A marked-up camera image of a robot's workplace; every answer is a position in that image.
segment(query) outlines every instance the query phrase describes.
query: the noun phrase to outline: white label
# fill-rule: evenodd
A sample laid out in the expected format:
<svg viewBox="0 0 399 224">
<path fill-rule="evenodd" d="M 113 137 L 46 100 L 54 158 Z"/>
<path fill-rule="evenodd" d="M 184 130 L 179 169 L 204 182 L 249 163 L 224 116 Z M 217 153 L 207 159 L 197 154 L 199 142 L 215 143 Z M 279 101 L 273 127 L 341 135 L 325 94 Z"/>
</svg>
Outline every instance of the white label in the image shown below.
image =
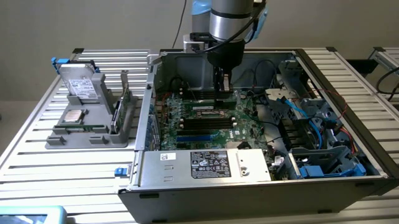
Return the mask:
<svg viewBox="0 0 399 224">
<path fill-rule="evenodd" d="M 176 153 L 161 153 L 161 160 L 175 160 Z"/>
<path fill-rule="evenodd" d="M 80 99 L 97 99 L 93 84 L 89 79 L 69 79 L 74 95 Z"/>
<path fill-rule="evenodd" d="M 213 106 L 193 106 L 192 110 L 213 110 Z"/>
<path fill-rule="evenodd" d="M 275 162 L 272 163 L 272 165 L 273 166 L 280 166 L 283 162 L 284 162 L 284 157 L 276 155 L 275 156 Z"/>
</svg>

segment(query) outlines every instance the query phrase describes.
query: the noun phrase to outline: teal object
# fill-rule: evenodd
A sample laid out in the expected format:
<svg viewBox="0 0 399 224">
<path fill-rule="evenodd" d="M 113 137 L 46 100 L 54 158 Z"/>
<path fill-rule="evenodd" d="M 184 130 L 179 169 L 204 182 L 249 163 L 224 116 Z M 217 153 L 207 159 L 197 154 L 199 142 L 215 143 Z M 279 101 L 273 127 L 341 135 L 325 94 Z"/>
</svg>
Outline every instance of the teal object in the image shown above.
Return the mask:
<svg viewBox="0 0 399 224">
<path fill-rule="evenodd" d="M 191 15 L 199 15 L 211 11 L 212 0 L 193 0 Z"/>
<path fill-rule="evenodd" d="M 66 224 L 62 206 L 0 206 L 0 223 Z"/>
<path fill-rule="evenodd" d="M 251 42 L 259 37 L 259 33 L 260 33 L 260 31 L 261 31 L 261 27 L 263 27 L 263 25 L 264 25 L 265 18 L 267 18 L 267 12 L 268 12 L 268 7 L 264 8 L 264 10 L 263 10 L 263 12 L 261 12 L 261 14 L 260 14 L 260 16 L 259 16 L 257 28 L 256 28 L 255 35 L 253 35 L 253 38 L 252 38 Z M 245 36 L 245 41 L 249 40 L 251 35 L 252 35 L 252 32 L 253 32 L 253 31 L 251 30 L 251 32 L 249 32 L 248 35 Z"/>
</svg>

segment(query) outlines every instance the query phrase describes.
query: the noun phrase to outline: black cable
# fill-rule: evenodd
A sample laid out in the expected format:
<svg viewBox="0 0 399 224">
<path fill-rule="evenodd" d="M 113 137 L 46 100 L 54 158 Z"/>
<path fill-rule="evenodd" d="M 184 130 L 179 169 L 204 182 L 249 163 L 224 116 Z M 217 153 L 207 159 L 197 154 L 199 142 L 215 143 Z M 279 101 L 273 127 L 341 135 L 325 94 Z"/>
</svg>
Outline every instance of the black cable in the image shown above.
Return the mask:
<svg viewBox="0 0 399 224">
<path fill-rule="evenodd" d="M 255 20 L 253 25 L 252 25 L 252 34 L 251 34 L 249 40 L 245 42 L 245 44 L 249 43 L 253 39 L 255 33 L 257 31 L 257 24 L 259 24 L 259 20 Z"/>
<path fill-rule="evenodd" d="M 249 103 L 249 100 L 252 100 L 252 98 L 253 98 L 253 96 L 252 96 L 252 97 L 248 99 L 248 101 L 247 101 L 247 105 L 245 105 L 245 108 L 247 108 L 247 109 L 248 109 L 248 103 Z M 273 125 L 276 128 L 279 128 L 279 125 L 276 125 L 275 123 L 268 122 L 268 121 L 257 120 L 257 119 L 252 118 L 249 114 L 247 114 L 247 116 L 249 117 L 249 119 L 251 119 L 252 121 L 256 121 L 256 122 L 259 122 L 259 123 L 264 123 L 264 124 Z"/>
<path fill-rule="evenodd" d="M 252 120 L 252 121 L 256 121 L 256 122 L 259 122 L 259 123 L 264 123 L 264 124 L 271 124 L 271 125 L 273 125 L 275 127 L 279 127 L 275 123 L 272 123 L 272 122 L 268 122 L 268 121 L 261 121 L 261 120 L 256 120 L 256 119 L 253 119 L 249 115 L 247 115 L 248 117 L 249 117 L 249 119 Z"/>
<path fill-rule="evenodd" d="M 256 71 L 257 71 L 257 67 L 260 66 L 261 62 L 269 62 L 269 63 L 272 64 L 272 66 L 273 66 L 273 69 L 275 69 L 275 74 L 273 74 L 273 77 L 272 77 L 272 81 L 273 81 L 273 79 L 275 79 L 275 76 L 276 76 L 276 65 L 275 65 L 273 61 L 272 61 L 272 60 L 269 60 L 269 59 L 263 59 L 261 61 L 259 61 L 259 62 L 257 62 L 256 66 L 255 66 L 255 71 L 253 71 L 253 86 L 256 86 L 256 85 L 257 85 L 257 80 L 256 80 Z"/>
<path fill-rule="evenodd" d="M 185 5 L 187 5 L 187 0 L 184 0 L 184 6 L 183 6 L 181 17 L 180 17 L 180 23 L 179 23 L 179 28 L 177 28 L 177 33 L 176 33 L 176 37 L 175 37 L 175 41 L 173 41 L 172 48 L 175 48 L 175 44 L 176 44 L 176 40 L 177 40 L 177 36 L 179 36 L 179 33 L 180 33 L 181 22 L 183 22 L 183 15 L 184 15 L 184 11 L 185 11 Z"/>
<path fill-rule="evenodd" d="M 280 136 L 280 137 L 276 137 L 276 138 L 273 138 L 272 140 L 269 140 L 267 143 L 271 143 L 272 141 L 275 141 L 275 140 L 277 140 L 277 139 L 281 139 L 283 137 Z"/>
<path fill-rule="evenodd" d="M 392 74 L 392 73 L 396 72 L 396 71 L 399 71 L 399 67 L 395 68 L 395 69 L 392 69 L 391 71 L 388 71 L 387 74 L 384 74 L 384 75 L 380 77 L 380 79 L 377 80 L 377 82 L 376 82 L 376 90 L 377 90 L 379 93 L 389 94 L 389 95 L 397 95 L 397 94 L 399 94 L 399 92 L 395 92 L 396 90 L 395 90 L 393 92 L 385 92 L 385 91 L 381 91 L 381 90 L 380 90 L 380 83 L 381 83 L 381 81 L 385 79 L 385 77 L 388 77 L 389 74 Z"/>
<path fill-rule="evenodd" d="M 396 89 L 397 89 L 399 84 L 396 85 L 396 87 L 392 90 L 392 94 L 389 95 L 388 101 L 391 101 L 391 99 L 393 98 L 393 95 L 396 93 Z"/>
<path fill-rule="evenodd" d="M 173 81 L 175 81 L 176 79 L 179 79 L 181 82 L 184 82 L 184 80 L 183 80 L 183 78 L 181 78 L 180 76 L 175 76 L 175 77 L 169 80 L 169 87 L 168 87 L 169 92 L 172 92 L 172 83 L 173 83 Z"/>
<path fill-rule="evenodd" d="M 207 49 L 196 50 L 195 52 L 196 53 L 207 53 L 209 51 L 213 51 L 213 50 L 219 49 L 225 44 L 228 44 L 248 29 L 248 27 L 251 26 L 252 22 L 257 19 L 257 16 L 260 15 L 264 6 L 265 6 L 265 0 L 261 0 L 261 3 L 259 5 L 259 7 L 257 7 L 257 12 L 255 13 L 255 15 L 251 18 L 251 20 L 248 21 L 248 23 L 243 26 L 243 28 L 224 42 L 221 42 L 220 44 L 217 44 L 213 47 L 209 47 Z"/>
</svg>

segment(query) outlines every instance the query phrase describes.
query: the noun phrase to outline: black connector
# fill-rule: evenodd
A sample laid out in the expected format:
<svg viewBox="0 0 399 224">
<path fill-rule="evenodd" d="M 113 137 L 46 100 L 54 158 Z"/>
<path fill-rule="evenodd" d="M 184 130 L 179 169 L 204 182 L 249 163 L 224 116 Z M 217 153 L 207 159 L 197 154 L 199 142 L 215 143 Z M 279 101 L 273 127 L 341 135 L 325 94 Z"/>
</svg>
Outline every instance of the black connector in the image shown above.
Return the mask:
<svg viewBox="0 0 399 224">
<path fill-rule="evenodd" d="M 244 114 L 248 115 L 251 113 L 251 110 L 248 108 L 244 108 Z"/>
<path fill-rule="evenodd" d="M 239 145 L 237 145 L 237 149 L 243 149 L 243 148 L 248 148 L 251 149 L 252 147 L 249 146 L 249 143 L 247 141 L 243 141 Z"/>
<path fill-rule="evenodd" d="M 336 121 L 335 120 L 325 120 L 324 121 L 324 128 L 325 129 L 333 129 L 336 127 Z"/>
<path fill-rule="evenodd" d="M 285 101 L 287 101 L 287 98 L 285 98 L 285 96 L 283 96 L 283 97 L 280 98 L 280 102 L 281 102 L 281 104 L 284 104 Z"/>
</svg>

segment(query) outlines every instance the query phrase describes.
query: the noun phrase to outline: red cable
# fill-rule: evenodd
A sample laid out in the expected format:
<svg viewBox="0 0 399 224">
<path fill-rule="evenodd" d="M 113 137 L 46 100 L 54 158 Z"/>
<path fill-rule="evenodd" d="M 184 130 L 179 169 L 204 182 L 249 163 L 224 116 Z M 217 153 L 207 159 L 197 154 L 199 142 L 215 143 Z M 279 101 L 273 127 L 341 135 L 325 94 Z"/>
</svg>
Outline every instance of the red cable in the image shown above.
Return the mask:
<svg viewBox="0 0 399 224">
<path fill-rule="evenodd" d="M 355 144 L 353 144 L 353 139 L 351 137 L 351 134 L 343 128 L 340 128 L 340 131 L 343 133 L 345 133 L 348 135 L 348 137 L 349 137 L 349 141 L 351 141 L 351 153 L 355 154 Z"/>
</svg>

